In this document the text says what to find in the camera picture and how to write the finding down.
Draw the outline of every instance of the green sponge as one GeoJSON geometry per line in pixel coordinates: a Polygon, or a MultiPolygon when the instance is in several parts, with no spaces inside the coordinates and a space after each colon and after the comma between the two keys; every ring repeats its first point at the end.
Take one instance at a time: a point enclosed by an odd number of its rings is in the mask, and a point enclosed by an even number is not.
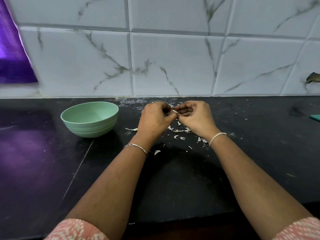
{"type": "Polygon", "coordinates": [[[316,114],[316,115],[310,115],[311,118],[316,119],[318,121],[320,121],[320,114],[316,114]]]}

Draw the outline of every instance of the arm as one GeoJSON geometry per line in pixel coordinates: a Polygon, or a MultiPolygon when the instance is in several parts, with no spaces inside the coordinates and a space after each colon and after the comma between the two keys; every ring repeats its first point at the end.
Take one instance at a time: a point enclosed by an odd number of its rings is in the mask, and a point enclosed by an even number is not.
{"type": "MultiPolygon", "coordinates": [[[[203,101],[187,101],[173,109],[179,112],[181,123],[206,141],[221,132],[214,124],[210,106],[203,101]]],[[[227,136],[216,137],[211,147],[241,210],[261,239],[271,239],[293,222],[312,216],[227,136]]]]}
{"type": "MultiPolygon", "coordinates": [[[[138,133],[130,143],[148,152],[155,140],[177,118],[174,112],[163,117],[165,102],[146,105],[138,125],[138,133]]],[[[120,239],[126,229],[134,190],[146,159],[136,146],[126,147],[98,177],[86,194],[74,206],[66,219],[81,219],[93,224],[109,239],[120,239]]]]}

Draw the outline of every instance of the bowl rim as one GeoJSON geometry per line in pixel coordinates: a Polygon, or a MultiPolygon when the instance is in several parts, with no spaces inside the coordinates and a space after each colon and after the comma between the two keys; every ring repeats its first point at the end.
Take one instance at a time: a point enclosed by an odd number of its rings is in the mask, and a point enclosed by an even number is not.
{"type": "Polygon", "coordinates": [[[85,124],[90,124],[90,123],[95,123],[95,122],[99,122],[99,121],[104,121],[104,120],[107,120],[107,119],[110,119],[112,116],[115,116],[118,112],[119,112],[119,107],[118,105],[114,104],[114,103],[110,103],[110,102],[105,102],[105,101],[94,101],[94,102],[86,102],[86,103],[82,103],[82,104],[77,104],[77,105],[74,105],[74,106],[71,106],[70,108],[67,108],[66,110],[64,110],[61,115],[60,115],[60,118],[63,122],[66,122],[66,123],[70,123],[70,124],[75,124],[75,125],[85,125],[85,124]],[[70,122],[70,121],[67,121],[65,119],[62,118],[62,115],[69,109],[71,108],[74,108],[74,107],[77,107],[77,106],[80,106],[82,104],[92,104],[92,103],[108,103],[108,104],[113,104],[114,106],[117,107],[117,112],[114,114],[114,115],[111,115],[110,117],[107,117],[103,120],[97,120],[97,121],[91,121],[91,122],[83,122],[83,123],[77,123],[77,122],[70,122]]]}

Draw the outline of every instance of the plastic bowl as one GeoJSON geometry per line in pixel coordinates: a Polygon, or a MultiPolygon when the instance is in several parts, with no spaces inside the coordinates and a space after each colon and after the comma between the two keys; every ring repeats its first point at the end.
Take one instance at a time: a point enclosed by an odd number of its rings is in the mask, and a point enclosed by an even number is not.
{"type": "Polygon", "coordinates": [[[66,127],[77,136],[95,138],[112,130],[118,119],[119,108],[109,102],[78,104],[62,112],[66,127]]]}

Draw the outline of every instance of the hand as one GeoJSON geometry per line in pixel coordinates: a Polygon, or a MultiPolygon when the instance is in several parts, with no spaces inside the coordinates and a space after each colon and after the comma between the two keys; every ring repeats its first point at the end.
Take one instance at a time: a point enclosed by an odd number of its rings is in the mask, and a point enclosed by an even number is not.
{"type": "Polygon", "coordinates": [[[178,120],[181,123],[206,141],[209,142],[220,133],[214,123],[210,105],[204,101],[186,101],[172,109],[178,112],[178,120]]]}
{"type": "Polygon", "coordinates": [[[165,102],[147,104],[142,110],[137,134],[153,143],[176,118],[177,114],[165,102]],[[169,115],[164,117],[163,110],[169,111],[169,115]]]}

